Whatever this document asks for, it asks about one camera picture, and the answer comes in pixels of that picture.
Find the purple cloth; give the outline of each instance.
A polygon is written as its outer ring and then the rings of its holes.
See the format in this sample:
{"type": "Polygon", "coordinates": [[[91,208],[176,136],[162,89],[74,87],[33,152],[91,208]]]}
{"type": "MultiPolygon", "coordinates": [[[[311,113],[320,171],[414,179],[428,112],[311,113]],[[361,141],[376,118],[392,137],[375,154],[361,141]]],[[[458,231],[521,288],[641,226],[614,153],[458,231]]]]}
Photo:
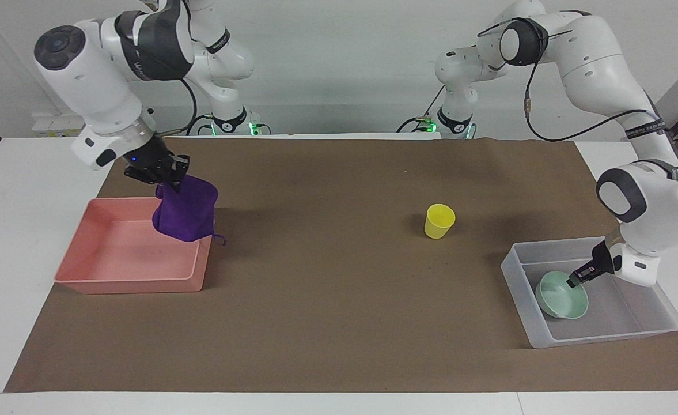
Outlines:
{"type": "Polygon", "coordinates": [[[184,242],[213,235],[213,208],[218,199],[213,184],[186,175],[179,193],[160,184],[155,194],[162,202],[152,215],[152,224],[160,233],[184,242]]]}

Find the white wall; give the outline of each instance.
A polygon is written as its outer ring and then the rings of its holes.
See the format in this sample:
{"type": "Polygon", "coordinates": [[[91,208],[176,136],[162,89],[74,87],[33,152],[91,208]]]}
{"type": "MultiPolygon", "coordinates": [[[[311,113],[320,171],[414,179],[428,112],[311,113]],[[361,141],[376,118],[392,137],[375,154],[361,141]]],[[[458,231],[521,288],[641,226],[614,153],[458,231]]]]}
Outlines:
{"type": "MultiPolygon", "coordinates": [[[[254,76],[238,83],[247,104],[275,132],[307,133],[394,131],[403,120],[420,115],[440,86],[433,70],[439,53],[473,44],[475,34],[511,2],[218,3],[235,39],[257,58],[254,76]]],[[[544,0],[544,4],[552,11],[576,8],[604,16],[620,39],[631,70],[654,101],[678,79],[678,0],[544,0]]],[[[0,86],[18,84],[0,93],[0,126],[9,126],[5,134],[25,135],[31,128],[29,123],[14,123],[11,130],[8,108],[54,108],[56,98],[44,97],[39,86],[31,86],[40,79],[32,50],[42,32],[134,9],[143,6],[136,0],[0,0],[0,34],[6,48],[0,54],[12,56],[18,64],[16,73],[10,73],[0,61],[0,86]]],[[[521,109],[529,70],[516,69],[503,79],[479,84],[478,135],[531,137],[521,109]]],[[[136,82],[132,88],[155,108],[160,128],[187,120],[188,95],[176,82],[136,82]]],[[[563,134],[601,119],[568,102],[554,66],[539,69],[532,95],[533,122],[545,134],[563,134]]],[[[589,138],[622,135],[617,126],[610,126],[589,138]]]]}

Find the yellow cup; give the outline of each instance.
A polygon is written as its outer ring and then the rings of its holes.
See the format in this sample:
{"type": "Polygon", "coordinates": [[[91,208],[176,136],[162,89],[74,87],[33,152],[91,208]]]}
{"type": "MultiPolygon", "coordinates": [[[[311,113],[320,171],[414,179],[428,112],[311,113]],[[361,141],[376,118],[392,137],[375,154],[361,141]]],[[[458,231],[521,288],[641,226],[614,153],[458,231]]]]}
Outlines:
{"type": "Polygon", "coordinates": [[[426,236],[431,239],[444,238],[446,232],[449,231],[457,221],[457,216],[454,210],[446,205],[431,205],[426,211],[426,236]]]}

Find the cable connector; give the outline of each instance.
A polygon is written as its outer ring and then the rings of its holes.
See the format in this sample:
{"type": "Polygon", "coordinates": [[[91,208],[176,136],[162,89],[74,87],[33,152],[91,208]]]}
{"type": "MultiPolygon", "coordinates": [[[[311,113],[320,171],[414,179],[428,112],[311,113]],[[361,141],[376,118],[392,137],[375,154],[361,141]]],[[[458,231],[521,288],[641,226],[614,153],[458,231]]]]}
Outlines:
{"type": "Polygon", "coordinates": [[[529,120],[531,118],[531,92],[525,92],[525,98],[523,99],[523,111],[525,111],[525,118],[529,120]]]}
{"type": "Polygon", "coordinates": [[[261,129],[262,127],[266,127],[266,128],[267,128],[267,131],[269,131],[269,132],[270,132],[270,135],[272,135],[272,129],[271,129],[270,126],[268,126],[267,124],[262,124],[262,123],[260,123],[260,124],[255,124],[255,127],[257,127],[258,129],[261,129]]]}
{"type": "Polygon", "coordinates": [[[434,133],[438,130],[436,123],[428,116],[420,116],[419,118],[416,118],[415,121],[418,122],[418,127],[416,127],[413,132],[434,133]]]}

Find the mint green bowl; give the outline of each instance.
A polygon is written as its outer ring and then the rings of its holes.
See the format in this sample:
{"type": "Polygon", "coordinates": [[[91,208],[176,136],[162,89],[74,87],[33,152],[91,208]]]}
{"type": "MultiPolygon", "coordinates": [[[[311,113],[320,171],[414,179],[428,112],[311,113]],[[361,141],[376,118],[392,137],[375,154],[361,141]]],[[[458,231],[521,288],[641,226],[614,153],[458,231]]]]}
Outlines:
{"type": "Polygon", "coordinates": [[[569,274],[552,271],[544,275],[536,287],[536,300],[547,315],[575,320],[587,312],[587,291],[581,285],[571,288],[568,279],[569,274]]]}

